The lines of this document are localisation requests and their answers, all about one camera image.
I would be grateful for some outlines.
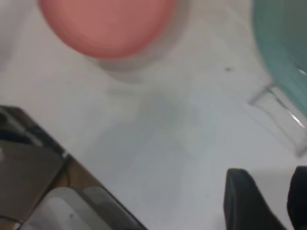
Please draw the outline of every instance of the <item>white tiled floor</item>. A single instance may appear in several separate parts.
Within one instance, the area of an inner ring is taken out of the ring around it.
[[[12,39],[0,37],[10,47],[1,57],[0,101],[31,114],[150,230],[223,230],[230,167],[255,176],[291,229],[287,189],[307,159],[247,104],[270,82],[253,40],[251,1],[189,3],[172,49],[122,80],[62,44],[33,7],[9,30]],[[300,137],[270,96],[259,105]]]

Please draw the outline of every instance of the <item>metal frame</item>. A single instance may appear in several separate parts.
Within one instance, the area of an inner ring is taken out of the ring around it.
[[[275,82],[272,82],[268,86],[264,87],[259,93],[257,93],[248,104],[254,106],[257,101],[262,98],[265,94],[272,94],[276,102],[291,116],[291,118],[304,130],[305,138],[303,143],[295,147],[296,155],[300,156],[307,152],[307,128],[302,124],[302,122],[293,114],[293,112],[278,98],[278,96],[272,91],[273,88],[278,88],[278,85]]]

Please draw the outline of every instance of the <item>gray surface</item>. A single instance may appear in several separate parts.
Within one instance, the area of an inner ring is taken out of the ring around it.
[[[0,215],[25,219],[62,166],[51,150],[0,141]]]

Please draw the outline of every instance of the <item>chair leg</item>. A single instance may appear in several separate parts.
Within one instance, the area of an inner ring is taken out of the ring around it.
[[[255,103],[261,98],[263,97],[266,93],[268,93],[269,91],[272,90],[272,88],[276,87],[276,83],[272,82],[271,84],[269,84],[268,86],[264,87],[259,93],[257,93],[252,99],[250,99],[250,101],[248,102],[248,104],[250,105],[255,105]]]

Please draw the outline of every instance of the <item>pink round object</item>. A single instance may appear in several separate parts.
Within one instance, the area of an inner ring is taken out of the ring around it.
[[[58,37],[95,58],[123,58],[147,47],[163,30],[175,0],[40,0]]]

